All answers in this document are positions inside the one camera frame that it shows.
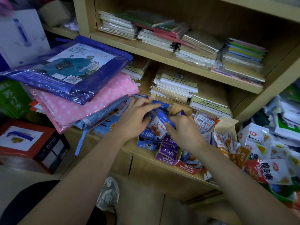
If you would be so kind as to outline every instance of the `red oval logo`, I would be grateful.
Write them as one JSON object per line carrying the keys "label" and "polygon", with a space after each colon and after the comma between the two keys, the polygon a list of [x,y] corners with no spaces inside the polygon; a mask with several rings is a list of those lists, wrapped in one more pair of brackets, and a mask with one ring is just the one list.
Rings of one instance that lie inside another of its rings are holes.
{"label": "red oval logo", "polygon": [[250,145],[245,145],[246,148],[250,148],[252,150],[252,147]]}
{"label": "red oval logo", "polygon": [[272,162],[272,165],[273,165],[273,169],[274,169],[275,171],[278,171],[278,170],[279,170],[278,165],[277,165],[276,163]]}
{"label": "red oval logo", "polygon": [[250,131],[249,132],[252,136],[256,136],[257,134],[255,132]]}

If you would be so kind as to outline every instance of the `hand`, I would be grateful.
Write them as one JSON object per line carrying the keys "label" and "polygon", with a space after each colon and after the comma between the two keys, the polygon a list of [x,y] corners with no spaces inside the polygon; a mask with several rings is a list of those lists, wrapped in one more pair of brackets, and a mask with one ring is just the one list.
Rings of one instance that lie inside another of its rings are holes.
{"label": "hand", "polygon": [[122,114],[113,132],[118,132],[118,137],[122,137],[124,143],[137,137],[145,130],[151,120],[150,117],[143,120],[145,114],[160,106],[159,103],[150,103],[146,98],[133,99]]}
{"label": "hand", "polygon": [[167,122],[164,125],[171,138],[183,150],[193,154],[196,150],[208,146],[191,116],[171,116],[170,120],[175,124],[176,129]]}

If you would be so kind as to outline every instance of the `pink polka dot package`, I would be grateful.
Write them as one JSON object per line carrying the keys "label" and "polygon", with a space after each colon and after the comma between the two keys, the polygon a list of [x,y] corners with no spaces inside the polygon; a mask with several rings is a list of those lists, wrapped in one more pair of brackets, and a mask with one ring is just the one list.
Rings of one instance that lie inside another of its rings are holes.
{"label": "pink polka dot package", "polygon": [[125,95],[134,95],[139,90],[129,75],[119,72],[83,106],[45,91],[31,89],[30,92],[41,104],[56,130],[63,133],[73,122],[106,108]]}

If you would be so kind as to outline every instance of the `person's right hand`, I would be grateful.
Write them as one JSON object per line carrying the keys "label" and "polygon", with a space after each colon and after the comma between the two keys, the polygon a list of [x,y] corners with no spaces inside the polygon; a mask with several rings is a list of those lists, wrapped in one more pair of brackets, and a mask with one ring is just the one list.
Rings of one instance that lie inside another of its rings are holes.
{"label": "person's right hand", "polygon": [[167,122],[164,125],[171,138],[183,150],[193,154],[196,150],[208,145],[191,116],[171,116],[170,120],[175,124],[176,129]]}

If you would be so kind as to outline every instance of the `forearm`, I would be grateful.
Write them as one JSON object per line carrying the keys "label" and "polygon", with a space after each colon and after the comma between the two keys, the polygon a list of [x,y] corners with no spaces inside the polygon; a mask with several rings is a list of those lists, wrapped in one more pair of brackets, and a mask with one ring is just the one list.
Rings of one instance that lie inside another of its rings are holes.
{"label": "forearm", "polygon": [[207,145],[195,150],[198,158],[226,194],[243,224],[299,224],[299,219],[219,149]]}
{"label": "forearm", "polygon": [[117,135],[108,133],[20,224],[85,224],[125,143]]}

